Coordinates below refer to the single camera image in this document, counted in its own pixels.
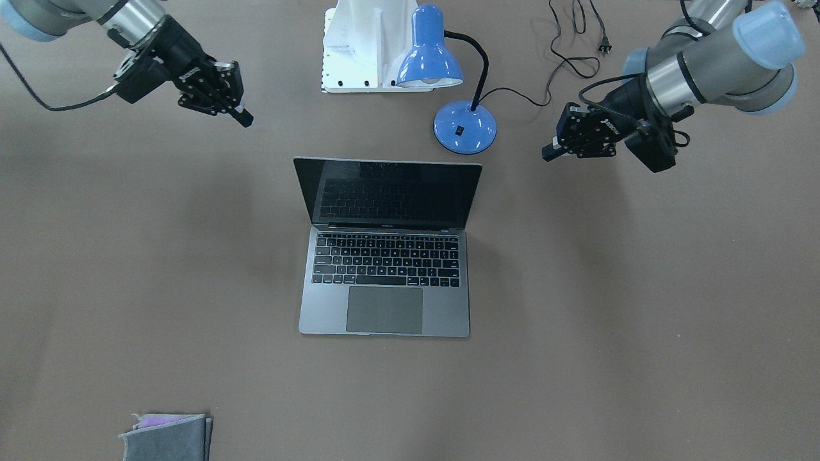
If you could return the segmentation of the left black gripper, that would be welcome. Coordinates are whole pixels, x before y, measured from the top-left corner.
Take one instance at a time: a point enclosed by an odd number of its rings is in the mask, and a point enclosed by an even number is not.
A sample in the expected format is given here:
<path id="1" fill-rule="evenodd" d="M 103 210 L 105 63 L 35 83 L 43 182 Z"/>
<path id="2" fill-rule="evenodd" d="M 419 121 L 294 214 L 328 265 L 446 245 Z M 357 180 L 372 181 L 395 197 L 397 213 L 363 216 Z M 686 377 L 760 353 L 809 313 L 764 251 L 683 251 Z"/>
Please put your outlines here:
<path id="1" fill-rule="evenodd" d="M 617 154 L 616 144 L 640 128 L 641 121 L 635 117 L 569 102 L 557 122 L 554 144 L 545 145 L 541 157 L 545 161 L 562 156 L 611 158 Z"/>

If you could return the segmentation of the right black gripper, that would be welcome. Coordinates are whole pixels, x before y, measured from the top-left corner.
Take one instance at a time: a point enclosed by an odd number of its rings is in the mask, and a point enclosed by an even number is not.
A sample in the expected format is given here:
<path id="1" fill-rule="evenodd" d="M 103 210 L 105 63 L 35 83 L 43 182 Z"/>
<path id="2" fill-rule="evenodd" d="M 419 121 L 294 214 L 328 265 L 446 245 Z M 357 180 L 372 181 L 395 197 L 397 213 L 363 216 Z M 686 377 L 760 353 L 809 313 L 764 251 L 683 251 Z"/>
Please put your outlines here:
<path id="1" fill-rule="evenodd" d="M 162 79 L 181 91 L 181 107 L 210 116 L 226 114 L 243 127 L 254 123 L 254 116 L 243 107 L 240 64 L 208 55 L 173 17 L 161 18 L 147 52 L 151 62 L 160 65 Z"/>

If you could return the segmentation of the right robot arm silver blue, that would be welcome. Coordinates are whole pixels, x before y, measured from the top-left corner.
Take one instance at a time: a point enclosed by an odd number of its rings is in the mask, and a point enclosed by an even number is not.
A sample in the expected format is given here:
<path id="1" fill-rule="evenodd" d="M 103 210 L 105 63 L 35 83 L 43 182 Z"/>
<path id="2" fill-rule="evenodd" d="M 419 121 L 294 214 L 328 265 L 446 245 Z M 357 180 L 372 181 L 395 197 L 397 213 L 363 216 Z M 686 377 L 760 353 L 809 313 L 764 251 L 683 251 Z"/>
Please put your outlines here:
<path id="1" fill-rule="evenodd" d="M 100 24 L 127 56 L 114 73 L 114 84 L 94 102 L 115 94 L 135 103 L 169 82 L 181 93 L 182 108 L 226 114 L 243 127 L 254 122 L 243 107 L 238 62 L 208 55 L 158 1 L 3 1 L 2 17 L 18 34 L 41 43 L 80 24 Z"/>

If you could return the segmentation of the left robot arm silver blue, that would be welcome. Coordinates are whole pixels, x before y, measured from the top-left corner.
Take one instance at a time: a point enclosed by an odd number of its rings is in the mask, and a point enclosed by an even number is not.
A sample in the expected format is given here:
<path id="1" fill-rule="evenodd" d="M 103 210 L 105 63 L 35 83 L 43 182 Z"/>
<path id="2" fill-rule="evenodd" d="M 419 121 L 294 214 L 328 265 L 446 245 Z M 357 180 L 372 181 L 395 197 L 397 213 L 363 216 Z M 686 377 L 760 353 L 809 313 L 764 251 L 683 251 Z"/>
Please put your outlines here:
<path id="1" fill-rule="evenodd" d="M 618 142 L 651 172 L 676 163 L 674 123 L 702 104 L 764 115 L 787 105 L 796 93 L 794 62 L 807 50 L 781 1 L 748 10 L 747 1 L 694 1 L 655 47 L 635 49 L 600 102 L 579 94 L 563 108 L 545 161 L 574 155 L 606 158 Z"/>

